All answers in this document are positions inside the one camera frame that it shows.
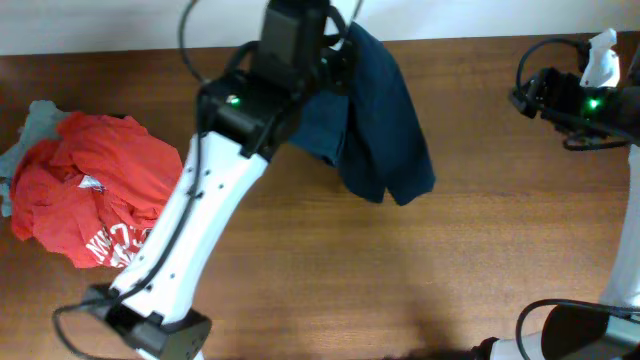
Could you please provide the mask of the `navy blue shorts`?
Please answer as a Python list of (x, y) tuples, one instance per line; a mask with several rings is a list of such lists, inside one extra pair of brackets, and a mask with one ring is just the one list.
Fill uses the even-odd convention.
[(312, 98), (289, 142), (336, 168), (354, 195), (381, 203), (389, 193), (397, 205), (407, 205), (436, 182), (414, 103), (381, 41), (357, 23), (349, 39), (358, 55), (349, 91)]

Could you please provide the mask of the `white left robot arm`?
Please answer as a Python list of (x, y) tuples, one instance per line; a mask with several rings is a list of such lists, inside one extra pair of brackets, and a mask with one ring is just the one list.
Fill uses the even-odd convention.
[(327, 1), (271, 1), (260, 37), (201, 85), (184, 169), (141, 250), (82, 310), (145, 359), (198, 359), (211, 331), (192, 303), (234, 210), (317, 93), (345, 88), (347, 27)]

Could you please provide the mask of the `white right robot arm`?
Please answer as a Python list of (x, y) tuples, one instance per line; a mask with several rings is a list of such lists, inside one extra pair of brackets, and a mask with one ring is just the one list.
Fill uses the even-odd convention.
[(520, 74), (510, 100), (523, 115), (541, 117), (565, 136), (568, 150), (627, 153), (629, 191), (615, 257), (595, 302), (548, 298), (527, 305), (510, 339), (488, 338), (474, 359), (636, 359), (639, 356), (639, 70), (620, 87), (612, 40), (572, 42), (578, 75), (545, 68), (529, 80)]

